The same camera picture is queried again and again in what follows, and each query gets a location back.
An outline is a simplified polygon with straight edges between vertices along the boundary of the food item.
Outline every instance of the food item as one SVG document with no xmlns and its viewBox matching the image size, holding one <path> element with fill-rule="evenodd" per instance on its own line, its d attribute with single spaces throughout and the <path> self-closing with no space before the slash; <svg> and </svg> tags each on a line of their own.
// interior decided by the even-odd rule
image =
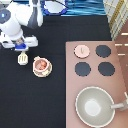
<svg viewBox="0 0 128 128">
<path fill-rule="evenodd" d="M 47 63 L 44 60 L 41 61 L 40 64 L 41 64 L 41 66 L 40 66 L 39 70 L 44 70 L 47 66 Z"/>
</svg>

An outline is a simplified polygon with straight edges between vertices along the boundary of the black circle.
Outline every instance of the black circle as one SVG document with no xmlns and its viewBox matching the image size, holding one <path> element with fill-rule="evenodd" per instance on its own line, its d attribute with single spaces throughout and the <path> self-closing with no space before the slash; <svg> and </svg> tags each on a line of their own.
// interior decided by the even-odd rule
<svg viewBox="0 0 128 128">
<path fill-rule="evenodd" d="M 75 72 L 79 76 L 87 76 L 89 75 L 91 68 L 86 62 L 79 62 L 75 65 Z"/>
<path fill-rule="evenodd" d="M 11 12 L 7 9 L 0 9 L 0 24 L 6 23 L 11 18 Z"/>
<path fill-rule="evenodd" d="M 96 54 L 100 57 L 108 57 L 111 54 L 111 49 L 106 45 L 99 45 L 96 48 Z"/>
<path fill-rule="evenodd" d="M 103 76 L 112 76 L 115 72 L 114 66 L 109 62 L 100 63 L 98 70 Z"/>
</svg>

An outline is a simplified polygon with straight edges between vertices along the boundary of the black table surface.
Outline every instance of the black table surface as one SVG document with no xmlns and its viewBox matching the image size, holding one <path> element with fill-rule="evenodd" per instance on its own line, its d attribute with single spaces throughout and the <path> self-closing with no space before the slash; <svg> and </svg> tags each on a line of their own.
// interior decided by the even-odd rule
<svg viewBox="0 0 128 128">
<path fill-rule="evenodd" d="M 67 41 L 111 41 L 107 16 L 44 17 L 41 28 L 22 26 L 39 46 L 28 51 L 29 63 L 20 66 L 12 50 L 0 50 L 0 128 L 66 128 Z M 53 65 L 46 78 L 33 74 L 34 57 Z"/>
</svg>

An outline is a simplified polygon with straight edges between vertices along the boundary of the pink mat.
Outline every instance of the pink mat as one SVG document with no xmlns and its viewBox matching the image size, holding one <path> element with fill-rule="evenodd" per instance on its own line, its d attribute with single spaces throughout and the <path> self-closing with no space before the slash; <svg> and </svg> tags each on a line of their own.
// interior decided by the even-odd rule
<svg viewBox="0 0 128 128">
<path fill-rule="evenodd" d="M 74 49 L 78 45 L 86 45 L 89 48 L 90 54 L 87 58 L 80 59 L 74 54 Z M 99 57 L 95 52 L 98 45 L 110 47 L 111 55 L 107 58 Z M 115 67 L 114 75 L 102 76 L 99 73 L 98 65 L 105 61 L 110 62 Z M 88 76 L 81 77 L 75 73 L 75 65 L 78 62 L 87 62 L 90 65 L 91 72 Z M 115 103 L 125 100 L 126 87 L 114 41 L 66 43 L 66 128 L 90 128 L 79 119 L 75 110 L 75 100 L 78 93 L 88 86 L 97 86 L 106 90 Z M 105 128 L 128 128 L 128 110 L 123 112 L 116 110 L 113 121 Z"/>
</svg>

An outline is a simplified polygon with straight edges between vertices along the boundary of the white bowl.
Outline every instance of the white bowl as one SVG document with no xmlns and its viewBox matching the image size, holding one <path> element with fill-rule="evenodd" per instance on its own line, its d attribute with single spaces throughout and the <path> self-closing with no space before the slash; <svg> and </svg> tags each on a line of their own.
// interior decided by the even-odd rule
<svg viewBox="0 0 128 128">
<path fill-rule="evenodd" d="M 87 87 L 76 98 L 76 112 L 79 118 L 91 127 L 105 127 L 114 118 L 112 97 L 99 87 Z"/>
</svg>

